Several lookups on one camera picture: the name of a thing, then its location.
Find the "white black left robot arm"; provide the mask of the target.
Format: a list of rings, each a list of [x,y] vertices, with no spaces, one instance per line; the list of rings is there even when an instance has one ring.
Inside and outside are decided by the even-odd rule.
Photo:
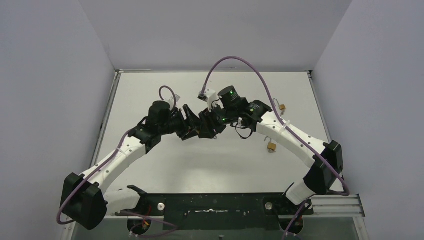
[[[179,109],[168,102],[155,101],[148,115],[124,133],[106,158],[81,174],[66,177],[56,222],[77,222],[87,230],[96,228],[105,216],[117,211],[105,193],[127,168],[158,145],[162,136],[176,134],[186,140],[196,137],[200,128],[200,118],[186,104]]]

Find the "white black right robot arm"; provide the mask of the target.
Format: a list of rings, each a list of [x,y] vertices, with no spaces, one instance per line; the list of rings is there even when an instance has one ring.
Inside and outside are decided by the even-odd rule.
[[[232,85],[220,92],[203,88],[198,98],[207,103],[201,119],[206,121],[210,138],[226,126],[247,128],[274,140],[307,167],[304,176],[292,183],[281,199],[285,212],[295,213],[301,203],[312,196],[349,194],[341,176],[344,165],[342,146],[338,142],[325,142],[303,132],[281,118],[273,106],[260,100],[249,102],[239,96]]]

